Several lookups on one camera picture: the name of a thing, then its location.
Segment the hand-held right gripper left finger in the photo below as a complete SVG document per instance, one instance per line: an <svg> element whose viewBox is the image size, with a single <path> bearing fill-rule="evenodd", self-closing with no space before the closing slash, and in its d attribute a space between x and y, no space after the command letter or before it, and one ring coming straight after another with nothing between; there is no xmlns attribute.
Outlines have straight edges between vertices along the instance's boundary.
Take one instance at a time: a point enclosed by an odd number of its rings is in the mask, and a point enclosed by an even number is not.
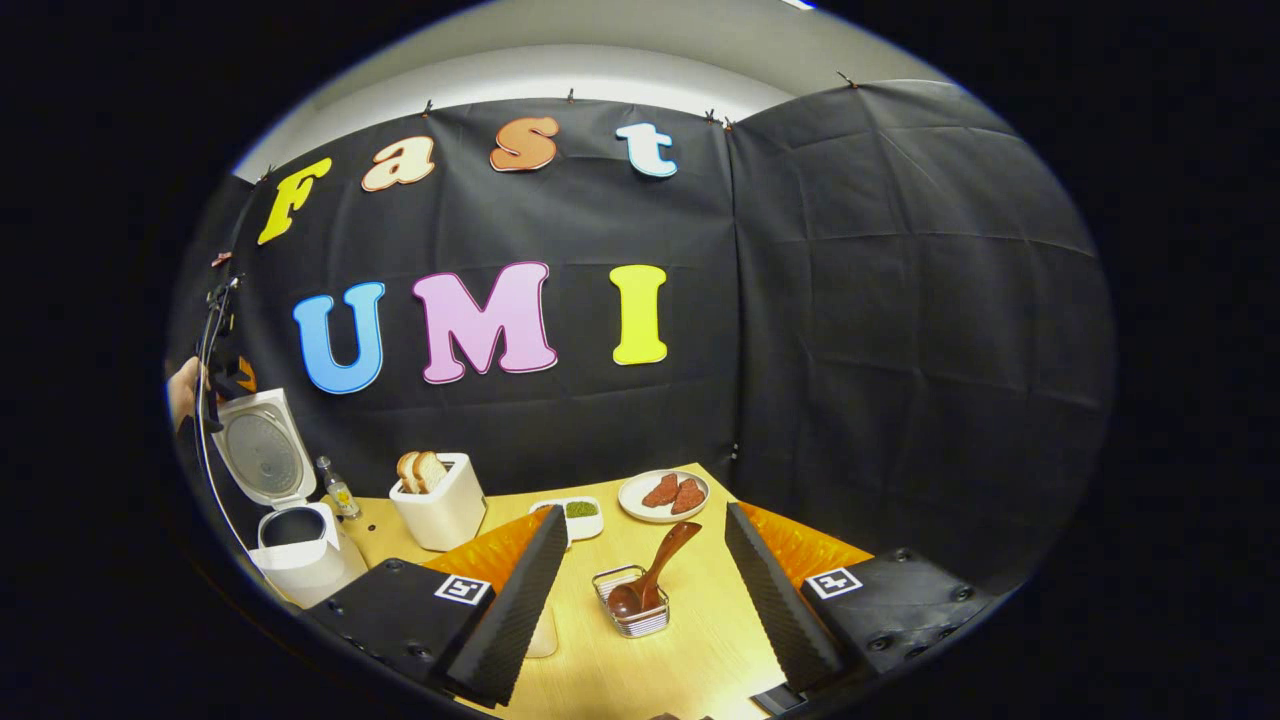
<svg viewBox="0 0 1280 720"><path fill-rule="evenodd" d="M552 505L430 562L388 559L305 615L430 691L507 705L566 550Z"/></svg>

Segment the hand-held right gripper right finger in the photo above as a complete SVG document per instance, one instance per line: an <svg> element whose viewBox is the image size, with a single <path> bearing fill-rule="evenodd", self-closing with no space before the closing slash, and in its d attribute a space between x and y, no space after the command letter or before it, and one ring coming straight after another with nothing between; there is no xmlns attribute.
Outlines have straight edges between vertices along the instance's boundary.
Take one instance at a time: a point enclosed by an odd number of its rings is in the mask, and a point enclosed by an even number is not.
<svg viewBox="0 0 1280 720"><path fill-rule="evenodd" d="M872 555L746 502L727 505L724 541L799 694L904 674L1001 605L919 550Z"/></svg>

